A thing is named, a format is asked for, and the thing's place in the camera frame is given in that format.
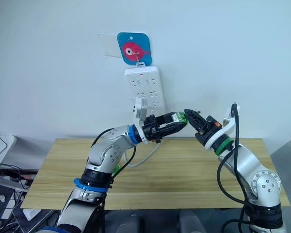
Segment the white power strip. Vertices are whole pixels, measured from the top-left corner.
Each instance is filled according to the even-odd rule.
[[[147,100],[148,115],[166,113],[160,72],[157,67],[137,67],[125,70],[125,78],[135,97]]]

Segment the white wall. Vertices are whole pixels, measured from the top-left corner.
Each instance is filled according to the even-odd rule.
[[[118,32],[149,36],[168,111],[221,121],[236,101],[241,137],[269,152],[291,139],[291,0],[0,0],[0,131],[18,137],[8,161],[39,167],[57,137],[131,123],[129,66],[97,38]]]

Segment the pink fish sticker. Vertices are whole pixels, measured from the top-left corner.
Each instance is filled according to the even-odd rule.
[[[123,53],[127,59],[137,62],[136,54],[138,59],[141,60],[145,54],[150,54],[150,51],[144,51],[137,43],[128,41],[123,45]]]

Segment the green ring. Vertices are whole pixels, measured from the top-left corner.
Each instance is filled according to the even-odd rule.
[[[221,152],[222,152],[222,150],[224,149],[224,147],[228,144],[228,143],[230,143],[232,141],[232,139],[229,137],[229,138],[227,138],[227,139],[225,139],[225,141],[223,142],[223,143],[221,143],[221,145],[218,147],[218,149],[215,151],[215,154],[216,155],[219,155]]]

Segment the blue ring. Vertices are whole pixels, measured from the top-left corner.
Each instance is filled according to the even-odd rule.
[[[128,136],[131,138],[131,140],[133,141],[133,143],[138,144],[138,141],[137,141],[137,139],[135,137],[134,130],[132,129],[132,127],[133,127],[133,125],[131,125],[129,127]]]
[[[73,183],[75,183],[77,185],[77,187],[79,187],[81,189],[88,190],[88,191],[94,191],[94,192],[98,192],[98,193],[106,193],[108,191],[108,188],[98,188],[98,187],[83,185],[80,183],[79,178],[75,178],[73,180]]]

